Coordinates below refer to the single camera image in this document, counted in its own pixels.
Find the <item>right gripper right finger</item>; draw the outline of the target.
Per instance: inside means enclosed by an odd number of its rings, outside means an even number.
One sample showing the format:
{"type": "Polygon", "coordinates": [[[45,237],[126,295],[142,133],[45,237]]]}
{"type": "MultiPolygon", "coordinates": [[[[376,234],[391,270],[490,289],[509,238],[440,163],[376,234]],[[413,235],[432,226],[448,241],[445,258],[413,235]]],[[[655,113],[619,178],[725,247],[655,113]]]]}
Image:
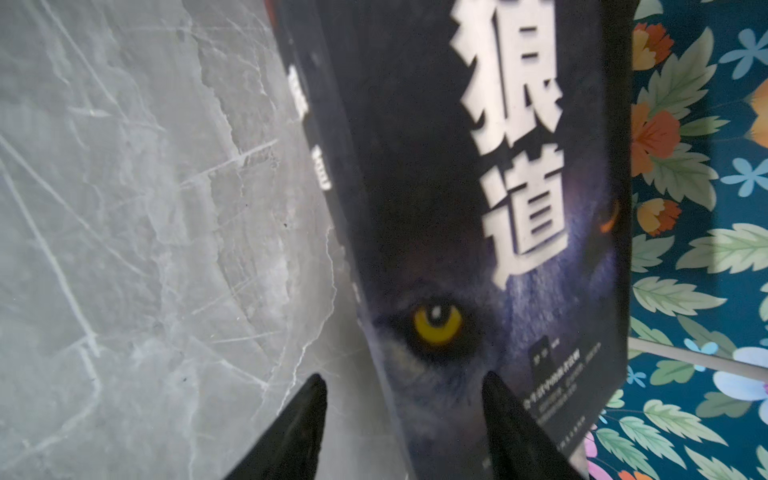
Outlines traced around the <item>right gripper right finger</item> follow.
{"type": "Polygon", "coordinates": [[[581,475],[529,415],[504,381],[488,372],[483,413],[493,477],[500,480],[579,480],[581,475]]]}

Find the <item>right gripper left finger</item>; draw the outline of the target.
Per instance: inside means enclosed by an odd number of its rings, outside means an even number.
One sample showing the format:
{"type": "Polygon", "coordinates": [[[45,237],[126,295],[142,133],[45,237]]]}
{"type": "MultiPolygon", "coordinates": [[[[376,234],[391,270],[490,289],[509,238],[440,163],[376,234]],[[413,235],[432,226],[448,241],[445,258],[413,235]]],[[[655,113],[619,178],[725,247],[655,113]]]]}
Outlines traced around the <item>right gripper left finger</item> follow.
{"type": "Polygon", "coordinates": [[[313,480],[319,465],[327,407],[327,384],[315,373],[226,477],[313,480]]]}

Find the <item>black wolf cover book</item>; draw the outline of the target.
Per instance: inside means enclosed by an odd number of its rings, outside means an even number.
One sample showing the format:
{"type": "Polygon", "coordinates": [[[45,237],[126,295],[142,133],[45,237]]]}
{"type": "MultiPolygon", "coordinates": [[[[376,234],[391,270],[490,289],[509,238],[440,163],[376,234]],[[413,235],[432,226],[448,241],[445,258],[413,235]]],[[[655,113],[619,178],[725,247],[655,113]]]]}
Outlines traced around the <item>black wolf cover book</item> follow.
{"type": "Polygon", "coordinates": [[[419,479],[493,477],[493,371],[570,460],[621,382],[632,1],[269,1],[419,479]]]}

